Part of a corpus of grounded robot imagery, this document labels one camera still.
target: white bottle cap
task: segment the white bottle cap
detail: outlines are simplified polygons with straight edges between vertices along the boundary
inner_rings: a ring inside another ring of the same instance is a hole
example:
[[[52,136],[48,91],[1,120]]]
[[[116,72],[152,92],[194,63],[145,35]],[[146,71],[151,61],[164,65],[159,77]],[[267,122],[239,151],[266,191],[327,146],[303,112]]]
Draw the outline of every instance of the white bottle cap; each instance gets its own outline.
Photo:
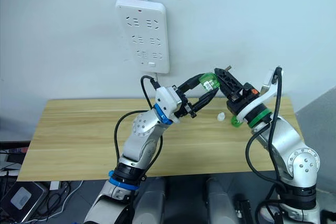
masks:
[[[218,119],[220,122],[224,121],[224,119],[225,119],[225,113],[224,113],[224,112],[221,112],[220,114],[218,114],[217,119]]]

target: outlet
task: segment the outlet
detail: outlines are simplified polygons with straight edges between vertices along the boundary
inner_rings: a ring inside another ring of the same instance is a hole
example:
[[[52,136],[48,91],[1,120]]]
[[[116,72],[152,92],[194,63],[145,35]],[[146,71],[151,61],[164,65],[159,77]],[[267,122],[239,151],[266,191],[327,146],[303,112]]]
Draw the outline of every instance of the outlet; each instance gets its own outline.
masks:
[[[168,73],[165,7],[161,3],[143,0],[117,0],[115,7],[139,69]]]

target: green object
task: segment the green object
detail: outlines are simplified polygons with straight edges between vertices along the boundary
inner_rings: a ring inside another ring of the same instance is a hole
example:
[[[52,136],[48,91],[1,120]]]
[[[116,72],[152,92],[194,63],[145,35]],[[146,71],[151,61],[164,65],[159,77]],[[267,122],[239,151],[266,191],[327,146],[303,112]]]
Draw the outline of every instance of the green object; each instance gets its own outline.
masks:
[[[253,118],[253,120],[248,124],[248,126],[250,128],[254,127],[254,125],[256,125],[260,121],[260,119],[262,119],[265,115],[269,113],[271,113],[269,109],[261,111],[255,118]]]
[[[205,73],[198,80],[207,91],[217,89],[220,85],[214,73]]]
[[[238,127],[241,126],[243,123],[239,122],[239,121],[237,120],[237,117],[234,115],[234,116],[231,118],[231,124],[232,124],[234,127],[238,128]]]

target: robotic arm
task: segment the robotic arm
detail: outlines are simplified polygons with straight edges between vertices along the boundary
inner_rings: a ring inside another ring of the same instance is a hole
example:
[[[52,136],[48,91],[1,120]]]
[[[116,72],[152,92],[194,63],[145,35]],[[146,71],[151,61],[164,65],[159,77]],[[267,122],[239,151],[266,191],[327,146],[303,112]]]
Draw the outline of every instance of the robotic arm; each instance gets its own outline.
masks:
[[[281,68],[277,68],[269,73],[261,92],[250,83],[242,85],[228,70],[216,68],[215,74],[221,84],[220,90],[228,99],[227,107],[236,117],[232,123],[238,126],[243,121],[247,122],[256,139],[274,155],[278,180],[282,185],[277,187],[282,221],[320,223],[316,202],[317,171],[320,167],[317,152],[304,144],[298,132],[280,115],[276,118],[269,149],[270,124],[274,123],[275,118],[264,102],[276,93],[281,71]],[[251,169],[257,172],[247,161]]]
[[[196,117],[196,112],[207,105],[218,91],[218,87],[211,86],[212,83],[208,81],[208,92],[195,104],[191,104],[185,92],[202,83],[203,76],[204,74],[196,75],[179,87],[161,87],[151,79],[156,89],[155,105],[133,120],[131,135],[124,144],[123,153],[88,212],[86,224],[131,223],[134,216],[134,195],[161,150],[160,144],[160,149],[152,160],[159,138],[162,140],[163,132],[173,123],[180,122],[181,117],[187,114]]]

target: green ring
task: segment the green ring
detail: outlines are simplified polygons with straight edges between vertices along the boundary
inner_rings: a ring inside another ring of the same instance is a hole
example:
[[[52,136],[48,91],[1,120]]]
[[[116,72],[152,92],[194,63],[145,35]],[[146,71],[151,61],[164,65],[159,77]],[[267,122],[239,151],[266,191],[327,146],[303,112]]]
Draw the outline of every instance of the green ring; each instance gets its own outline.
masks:
[[[269,113],[271,113],[271,111],[268,108],[261,111],[255,118],[253,118],[253,120],[248,124],[248,126],[250,128],[254,127],[260,121],[260,119],[262,119],[265,115]]]

